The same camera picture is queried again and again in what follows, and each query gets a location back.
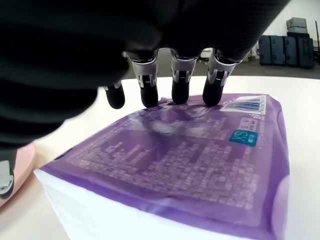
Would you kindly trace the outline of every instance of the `black fingertip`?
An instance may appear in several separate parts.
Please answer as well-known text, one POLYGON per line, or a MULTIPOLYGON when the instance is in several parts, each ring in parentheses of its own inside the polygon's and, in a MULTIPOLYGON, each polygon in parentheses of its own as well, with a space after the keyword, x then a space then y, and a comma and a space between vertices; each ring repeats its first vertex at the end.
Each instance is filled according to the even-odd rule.
POLYGON ((146 108, 153 108, 158 105, 157 85, 140 87, 141 101, 146 108))
POLYGON ((171 96, 176 104, 185 104, 189 98, 189 82, 172 81, 171 96))
POLYGON ((108 90, 105 91, 106 98, 108 99, 108 102, 110 106, 113 109, 120 109, 125 105, 126 99, 125 99, 125 93, 124 89, 122 87, 122 84, 119 88, 115 88, 115 86, 107 86, 108 90))
POLYGON ((220 84, 221 82, 218 80, 214 81, 213 84, 210 84, 208 79, 205 81, 202 99, 209 107, 216 106, 221 100, 224 86, 220 84))

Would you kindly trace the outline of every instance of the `pink object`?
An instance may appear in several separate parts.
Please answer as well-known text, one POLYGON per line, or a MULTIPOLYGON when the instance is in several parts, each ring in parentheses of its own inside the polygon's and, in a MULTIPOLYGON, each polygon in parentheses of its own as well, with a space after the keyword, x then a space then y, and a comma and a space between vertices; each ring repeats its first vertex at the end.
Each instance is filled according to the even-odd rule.
POLYGON ((5 204, 19 190, 26 181, 35 164, 36 147, 30 143, 20 148, 16 155, 14 168, 14 187, 11 196, 8 199, 0 199, 0 207, 5 204))

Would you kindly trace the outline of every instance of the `floor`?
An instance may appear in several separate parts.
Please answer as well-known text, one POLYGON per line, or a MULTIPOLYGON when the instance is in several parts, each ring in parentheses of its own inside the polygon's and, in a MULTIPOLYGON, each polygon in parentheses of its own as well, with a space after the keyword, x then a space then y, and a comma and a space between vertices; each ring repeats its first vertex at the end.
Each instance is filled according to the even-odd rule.
MULTIPOLYGON (((171 77, 171 54, 168 49, 161 49, 158 53, 158 77, 171 77)), ((204 61, 198 61, 194 76, 205 76, 207 73, 207 65, 204 61)), ((275 77, 293 77, 293 78, 307 78, 320 79, 320 64, 314 64, 313 69, 305 69, 289 66, 271 66, 260 65, 258 59, 251 59, 247 62, 239 64, 232 75, 235 76, 275 76, 275 77)), ((134 79, 135 73, 132 67, 123 79, 134 79)))

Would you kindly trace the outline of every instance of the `robotic hand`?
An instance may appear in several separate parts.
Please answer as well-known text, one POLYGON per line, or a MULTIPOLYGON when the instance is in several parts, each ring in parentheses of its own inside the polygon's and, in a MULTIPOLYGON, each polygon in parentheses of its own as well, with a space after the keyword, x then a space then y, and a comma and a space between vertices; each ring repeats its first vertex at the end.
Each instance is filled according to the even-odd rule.
POLYGON ((289 0, 0 0, 0 198, 14 187, 17 149, 82 113, 104 86, 121 108, 131 61, 146 107, 156 106, 157 52, 172 53, 172 98, 183 104, 200 52, 213 48, 203 100, 289 0))

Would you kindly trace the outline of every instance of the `white wall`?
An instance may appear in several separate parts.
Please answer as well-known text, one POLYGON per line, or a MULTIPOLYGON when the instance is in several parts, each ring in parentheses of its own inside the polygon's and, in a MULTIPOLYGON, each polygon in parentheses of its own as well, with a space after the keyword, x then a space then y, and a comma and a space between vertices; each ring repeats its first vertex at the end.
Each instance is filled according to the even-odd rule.
POLYGON ((306 19, 308 33, 313 40, 317 39, 315 21, 320 31, 320 0, 292 0, 266 29, 264 35, 287 35, 287 20, 292 17, 306 19))

